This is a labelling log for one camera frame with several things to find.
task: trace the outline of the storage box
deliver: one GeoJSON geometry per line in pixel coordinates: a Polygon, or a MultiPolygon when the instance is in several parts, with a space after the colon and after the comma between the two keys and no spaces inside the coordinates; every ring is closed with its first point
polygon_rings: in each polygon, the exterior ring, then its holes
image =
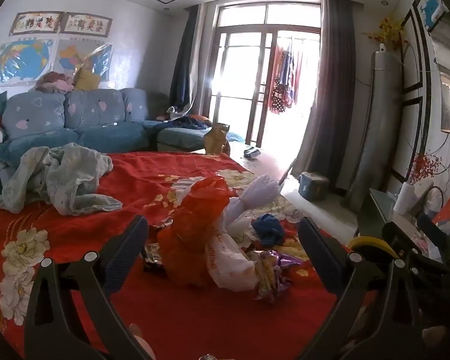
{"type": "Polygon", "coordinates": [[[329,179],[318,173],[303,172],[300,175],[298,193],[310,202],[323,200],[327,195],[329,183],[329,179]]]}

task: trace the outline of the hanging clothes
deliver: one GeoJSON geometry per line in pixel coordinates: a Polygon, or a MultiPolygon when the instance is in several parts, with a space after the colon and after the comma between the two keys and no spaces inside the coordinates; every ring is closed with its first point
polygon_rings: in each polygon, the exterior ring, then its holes
{"type": "Polygon", "coordinates": [[[300,71],[303,51],[301,47],[295,47],[293,40],[287,50],[277,45],[272,74],[272,90],[269,97],[269,109],[275,114],[280,114],[286,108],[291,108],[297,101],[300,71]]]}

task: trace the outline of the table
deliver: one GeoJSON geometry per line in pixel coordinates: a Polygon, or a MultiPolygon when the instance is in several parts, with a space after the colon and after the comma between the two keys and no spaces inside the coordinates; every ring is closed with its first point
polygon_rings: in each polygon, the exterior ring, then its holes
{"type": "Polygon", "coordinates": [[[386,223],[394,222],[406,235],[412,237],[418,230],[412,223],[413,218],[394,211],[395,200],[386,194],[370,188],[357,216],[358,228],[355,235],[383,239],[382,229],[386,223]]]}

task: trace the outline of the poster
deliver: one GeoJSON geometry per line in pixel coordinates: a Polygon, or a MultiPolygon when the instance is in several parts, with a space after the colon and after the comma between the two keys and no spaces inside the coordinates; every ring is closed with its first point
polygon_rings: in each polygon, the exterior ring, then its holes
{"type": "Polygon", "coordinates": [[[442,16],[449,12],[442,0],[420,0],[418,10],[428,32],[432,32],[442,16]]]}
{"type": "Polygon", "coordinates": [[[104,46],[104,42],[84,38],[62,39],[58,42],[54,71],[72,77],[75,69],[86,63],[87,68],[102,77],[101,81],[109,80],[110,62],[112,59],[112,45],[107,45],[86,61],[85,58],[97,48],[104,46]]]}
{"type": "Polygon", "coordinates": [[[0,47],[0,86],[29,85],[50,69],[53,40],[16,40],[0,47]]]}
{"type": "Polygon", "coordinates": [[[104,16],[89,15],[88,13],[69,13],[64,17],[64,25],[60,32],[75,35],[91,35],[108,37],[112,19],[104,16]]]}
{"type": "Polygon", "coordinates": [[[20,12],[15,17],[10,36],[30,33],[56,33],[62,12],[20,12]]]}

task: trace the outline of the yellow pillow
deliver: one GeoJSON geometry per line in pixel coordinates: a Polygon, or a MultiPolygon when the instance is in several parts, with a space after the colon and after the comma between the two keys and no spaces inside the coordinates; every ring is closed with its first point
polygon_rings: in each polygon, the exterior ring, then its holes
{"type": "Polygon", "coordinates": [[[75,77],[75,89],[80,91],[91,91],[98,89],[102,77],[92,73],[90,70],[81,68],[75,77]]]}

